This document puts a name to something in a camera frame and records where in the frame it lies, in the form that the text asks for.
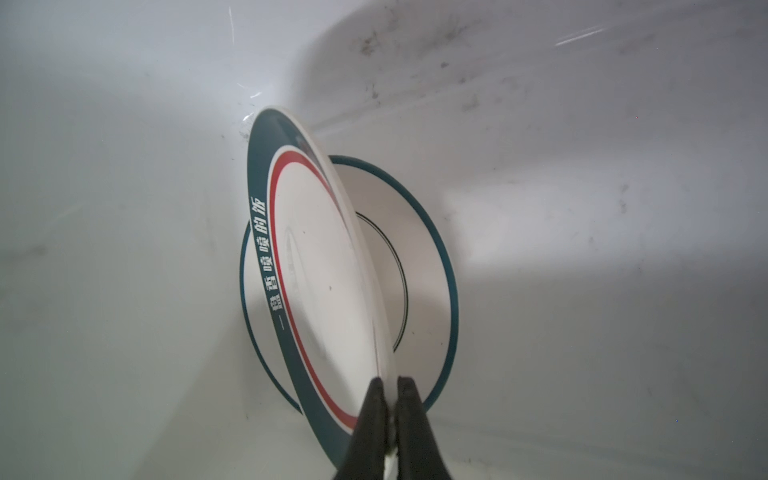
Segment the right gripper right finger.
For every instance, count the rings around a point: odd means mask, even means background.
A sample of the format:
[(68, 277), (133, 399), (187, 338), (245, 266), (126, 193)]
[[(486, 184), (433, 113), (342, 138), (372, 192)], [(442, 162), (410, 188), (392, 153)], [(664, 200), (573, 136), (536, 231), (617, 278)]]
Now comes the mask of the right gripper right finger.
[(399, 480), (451, 480), (415, 381), (397, 380), (394, 420)]

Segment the white plate green rim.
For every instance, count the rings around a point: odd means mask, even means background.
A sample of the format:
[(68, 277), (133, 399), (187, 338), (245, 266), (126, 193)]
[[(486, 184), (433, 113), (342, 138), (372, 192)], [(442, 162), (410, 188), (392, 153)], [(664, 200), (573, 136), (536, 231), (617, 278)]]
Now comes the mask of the white plate green rim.
[(247, 151), (258, 272), (291, 383), (334, 466), (347, 453), (369, 383), (396, 397), (383, 294), (351, 200), (331, 162), (286, 110), (253, 122)]

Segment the white plate flower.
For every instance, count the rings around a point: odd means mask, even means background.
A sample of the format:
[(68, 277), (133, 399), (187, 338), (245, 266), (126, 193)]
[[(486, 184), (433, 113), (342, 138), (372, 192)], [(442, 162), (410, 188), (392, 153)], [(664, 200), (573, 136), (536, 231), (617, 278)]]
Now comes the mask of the white plate flower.
[(441, 395), (459, 338), (458, 290), (428, 212), (395, 177), (364, 160), (331, 158), (356, 211), (382, 288), (394, 357), (425, 408)]

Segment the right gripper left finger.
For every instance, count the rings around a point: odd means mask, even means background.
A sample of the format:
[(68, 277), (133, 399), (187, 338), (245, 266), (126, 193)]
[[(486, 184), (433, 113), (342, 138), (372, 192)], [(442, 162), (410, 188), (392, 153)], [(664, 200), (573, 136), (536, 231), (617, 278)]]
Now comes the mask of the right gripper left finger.
[(383, 480), (389, 447), (388, 404), (381, 378), (369, 383), (347, 453), (335, 480)]

